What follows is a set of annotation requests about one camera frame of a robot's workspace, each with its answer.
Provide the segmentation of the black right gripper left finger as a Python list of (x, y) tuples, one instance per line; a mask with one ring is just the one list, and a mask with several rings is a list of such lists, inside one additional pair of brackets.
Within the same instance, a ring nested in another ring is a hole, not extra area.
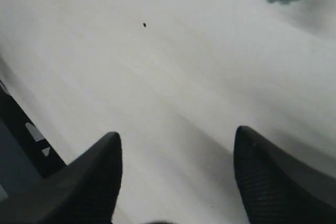
[(1, 223), (111, 223), (122, 145), (109, 132), (56, 174), (1, 202)]

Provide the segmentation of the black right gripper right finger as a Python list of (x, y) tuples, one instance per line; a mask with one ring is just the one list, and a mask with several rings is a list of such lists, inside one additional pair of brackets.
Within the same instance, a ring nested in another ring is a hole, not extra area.
[(335, 178), (248, 126), (236, 130), (233, 166), (250, 223), (335, 223)]

